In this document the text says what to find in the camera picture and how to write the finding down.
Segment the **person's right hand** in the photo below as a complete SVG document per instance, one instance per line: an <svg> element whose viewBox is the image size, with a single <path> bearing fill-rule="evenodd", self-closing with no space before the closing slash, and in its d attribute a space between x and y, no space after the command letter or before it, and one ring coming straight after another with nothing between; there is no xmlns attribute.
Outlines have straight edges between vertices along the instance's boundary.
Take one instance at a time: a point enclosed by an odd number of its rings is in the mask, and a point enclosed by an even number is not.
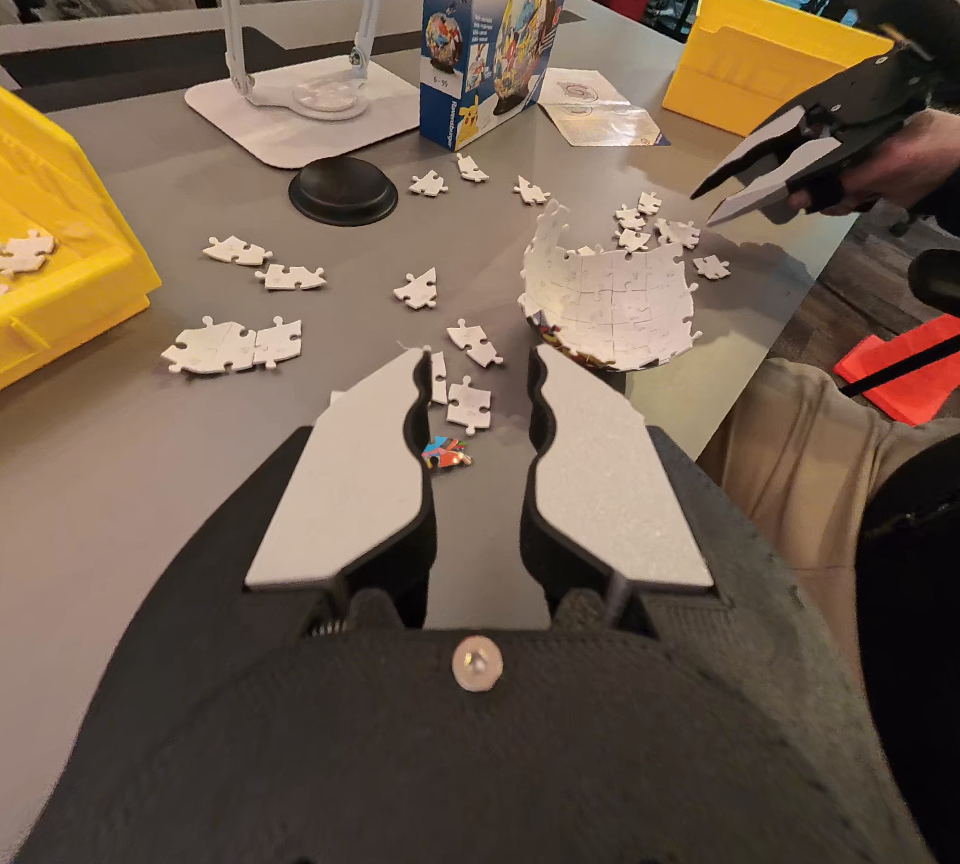
<svg viewBox="0 0 960 864"><path fill-rule="evenodd" d="M959 115L926 109L840 174L840 197L822 209L845 216L884 201L916 211L959 167Z"/></svg>

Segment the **red bag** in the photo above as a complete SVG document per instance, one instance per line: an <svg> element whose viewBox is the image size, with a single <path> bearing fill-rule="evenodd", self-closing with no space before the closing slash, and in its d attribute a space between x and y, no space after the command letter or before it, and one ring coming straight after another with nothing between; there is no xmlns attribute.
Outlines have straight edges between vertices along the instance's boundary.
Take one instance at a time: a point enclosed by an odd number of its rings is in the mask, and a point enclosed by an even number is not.
<svg viewBox="0 0 960 864"><path fill-rule="evenodd" d="M833 367L846 383L867 378L887 366L945 342L959 332L959 319L942 315L888 341L870 335ZM912 371L872 390L864 397L896 422L920 426L931 422L959 387L959 353Z"/></svg>

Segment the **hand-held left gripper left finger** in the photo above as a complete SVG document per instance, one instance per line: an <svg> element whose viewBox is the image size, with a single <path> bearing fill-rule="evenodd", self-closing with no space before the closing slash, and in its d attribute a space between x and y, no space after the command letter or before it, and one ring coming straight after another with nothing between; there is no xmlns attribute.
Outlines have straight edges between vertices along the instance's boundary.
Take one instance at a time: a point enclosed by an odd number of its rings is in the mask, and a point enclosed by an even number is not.
<svg viewBox="0 0 960 864"><path fill-rule="evenodd" d="M423 628L437 557L423 458L432 356L404 350L318 416L246 571L247 590L321 591L338 609L379 590L407 627Z"/></svg>

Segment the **three-piece joined puzzle strip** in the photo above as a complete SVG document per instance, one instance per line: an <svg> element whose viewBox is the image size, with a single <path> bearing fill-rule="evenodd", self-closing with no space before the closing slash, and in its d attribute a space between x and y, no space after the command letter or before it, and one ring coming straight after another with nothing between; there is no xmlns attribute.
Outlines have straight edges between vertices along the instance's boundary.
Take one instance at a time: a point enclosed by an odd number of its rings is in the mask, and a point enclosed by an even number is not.
<svg viewBox="0 0 960 864"><path fill-rule="evenodd" d="M178 334L160 357L172 374L215 377L244 373L255 368L274 371L303 350L303 323L276 316L261 329L236 321L214 322L203 317L202 326Z"/></svg>

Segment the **paper instruction leaflet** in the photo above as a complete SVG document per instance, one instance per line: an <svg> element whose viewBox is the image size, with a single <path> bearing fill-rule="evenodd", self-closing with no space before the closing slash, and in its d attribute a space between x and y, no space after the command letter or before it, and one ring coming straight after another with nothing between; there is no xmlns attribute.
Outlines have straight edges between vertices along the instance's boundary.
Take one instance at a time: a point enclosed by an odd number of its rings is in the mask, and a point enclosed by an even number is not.
<svg viewBox="0 0 960 864"><path fill-rule="evenodd" d="M670 146L649 112L596 70L546 68L537 102L574 147Z"/></svg>

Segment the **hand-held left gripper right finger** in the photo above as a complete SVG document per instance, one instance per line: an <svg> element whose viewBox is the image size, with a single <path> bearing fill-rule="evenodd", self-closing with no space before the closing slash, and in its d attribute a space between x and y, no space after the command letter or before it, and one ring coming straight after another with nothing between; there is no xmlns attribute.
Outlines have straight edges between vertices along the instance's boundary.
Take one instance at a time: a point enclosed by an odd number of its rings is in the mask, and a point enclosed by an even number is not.
<svg viewBox="0 0 960 864"><path fill-rule="evenodd" d="M573 592L645 631L644 594L715 586L644 416L599 375L542 343L530 353L534 448L519 529L525 570L555 616Z"/></svg>

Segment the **yellow plastic bin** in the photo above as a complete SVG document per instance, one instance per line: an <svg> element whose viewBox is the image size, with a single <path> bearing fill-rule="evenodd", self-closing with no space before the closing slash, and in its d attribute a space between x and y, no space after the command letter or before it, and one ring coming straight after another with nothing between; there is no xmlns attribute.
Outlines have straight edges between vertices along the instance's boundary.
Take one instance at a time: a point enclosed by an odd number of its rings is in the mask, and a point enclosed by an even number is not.
<svg viewBox="0 0 960 864"><path fill-rule="evenodd" d="M147 309L162 284L77 141L3 89L1 239L31 228L57 247L2 295L2 389Z"/></svg>
<svg viewBox="0 0 960 864"><path fill-rule="evenodd" d="M795 96L893 46L771 0L698 0L662 105L746 137Z"/></svg>

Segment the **blue puzzle box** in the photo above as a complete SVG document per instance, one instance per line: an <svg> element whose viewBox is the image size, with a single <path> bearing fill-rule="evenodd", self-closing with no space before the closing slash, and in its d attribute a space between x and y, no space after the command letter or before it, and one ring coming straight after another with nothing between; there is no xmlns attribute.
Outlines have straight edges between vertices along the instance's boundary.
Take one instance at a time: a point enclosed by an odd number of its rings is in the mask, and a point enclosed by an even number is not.
<svg viewBox="0 0 960 864"><path fill-rule="evenodd" d="M452 152L540 94L565 0L423 0L420 133Z"/></svg>

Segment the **white flat rounded object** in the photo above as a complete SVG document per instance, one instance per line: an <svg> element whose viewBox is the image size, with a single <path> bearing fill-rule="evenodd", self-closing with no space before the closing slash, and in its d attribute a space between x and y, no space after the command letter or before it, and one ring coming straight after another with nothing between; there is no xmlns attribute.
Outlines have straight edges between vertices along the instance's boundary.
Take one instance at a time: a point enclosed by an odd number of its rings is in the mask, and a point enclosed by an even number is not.
<svg viewBox="0 0 960 864"><path fill-rule="evenodd" d="M382 0L364 0L349 54L251 73L245 61L241 0L221 0L228 79L185 91L188 107L249 152L280 170L337 157L414 130L419 90L373 63ZM366 112L345 122L294 113L294 86L316 80L365 79Z"/></svg>

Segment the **person's right forearm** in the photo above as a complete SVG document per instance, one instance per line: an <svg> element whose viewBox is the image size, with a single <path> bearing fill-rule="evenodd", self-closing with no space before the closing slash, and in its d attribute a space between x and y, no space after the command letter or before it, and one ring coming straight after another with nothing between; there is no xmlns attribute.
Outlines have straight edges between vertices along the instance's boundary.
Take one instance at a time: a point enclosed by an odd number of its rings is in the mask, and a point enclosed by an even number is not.
<svg viewBox="0 0 960 864"><path fill-rule="evenodd" d="M910 213L935 219L937 226L959 237L959 171L955 171L929 195L916 202Z"/></svg>

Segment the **person's black top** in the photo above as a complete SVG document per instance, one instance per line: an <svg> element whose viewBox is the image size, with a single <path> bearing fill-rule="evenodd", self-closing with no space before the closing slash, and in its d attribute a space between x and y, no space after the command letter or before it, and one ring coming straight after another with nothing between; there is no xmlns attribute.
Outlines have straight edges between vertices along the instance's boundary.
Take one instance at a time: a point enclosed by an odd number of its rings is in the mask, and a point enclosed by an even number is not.
<svg viewBox="0 0 960 864"><path fill-rule="evenodd" d="M863 513L861 670L895 783L938 862L959 861L959 437L901 464Z"/></svg>

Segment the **assembled white puzzle ball section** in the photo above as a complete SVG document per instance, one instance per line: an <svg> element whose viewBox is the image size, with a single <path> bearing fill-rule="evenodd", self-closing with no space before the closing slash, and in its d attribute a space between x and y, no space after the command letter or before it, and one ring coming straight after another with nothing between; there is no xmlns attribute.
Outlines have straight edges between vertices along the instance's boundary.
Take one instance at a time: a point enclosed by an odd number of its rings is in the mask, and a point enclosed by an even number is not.
<svg viewBox="0 0 960 864"><path fill-rule="evenodd" d="M546 343L579 363L631 373L663 366L702 337L685 247L567 247L569 209L549 198L526 246L518 305Z"/></svg>

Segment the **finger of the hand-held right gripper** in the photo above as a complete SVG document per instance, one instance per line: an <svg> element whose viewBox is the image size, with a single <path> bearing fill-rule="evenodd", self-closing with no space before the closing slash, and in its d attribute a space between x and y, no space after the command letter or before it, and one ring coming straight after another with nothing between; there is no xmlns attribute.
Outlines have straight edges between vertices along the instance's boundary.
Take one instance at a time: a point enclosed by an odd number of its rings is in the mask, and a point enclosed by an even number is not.
<svg viewBox="0 0 960 864"><path fill-rule="evenodd" d="M788 185L794 178L806 173L840 147L841 141L836 138L805 141L784 162L757 177L741 191L721 201L705 221L705 226L724 224L754 210L782 201L789 195Z"/></svg>
<svg viewBox="0 0 960 864"><path fill-rule="evenodd" d="M805 143L806 127L807 109L804 106L781 108L725 156L691 192L690 198L698 199L714 191L767 158L773 158L775 164L783 163Z"/></svg>

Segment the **small joined puzzle bit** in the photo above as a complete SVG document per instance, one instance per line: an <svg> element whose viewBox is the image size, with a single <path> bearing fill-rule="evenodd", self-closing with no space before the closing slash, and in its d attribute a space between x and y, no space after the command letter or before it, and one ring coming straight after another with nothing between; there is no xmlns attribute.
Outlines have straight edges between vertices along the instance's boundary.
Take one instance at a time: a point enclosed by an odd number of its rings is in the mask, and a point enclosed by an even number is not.
<svg viewBox="0 0 960 864"><path fill-rule="evenodd" d="M210 237L201 253L206 258L242 267L262 267L274 257L272 251L235 235L223 240Z"/></svg>

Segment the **clear plastic display stand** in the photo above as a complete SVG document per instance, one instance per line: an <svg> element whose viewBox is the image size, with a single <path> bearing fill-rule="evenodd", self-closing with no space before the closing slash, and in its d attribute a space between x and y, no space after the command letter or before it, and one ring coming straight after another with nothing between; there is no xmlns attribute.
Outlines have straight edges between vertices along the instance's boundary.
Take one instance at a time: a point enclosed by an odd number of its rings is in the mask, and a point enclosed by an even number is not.
<svg viewBox="0 0 960 864"><path fill-rule="evenodd" d="M291 91L291 109L302 117L323 122L346 122L366 113L369 99L365 78L316 79Z"/></svg>

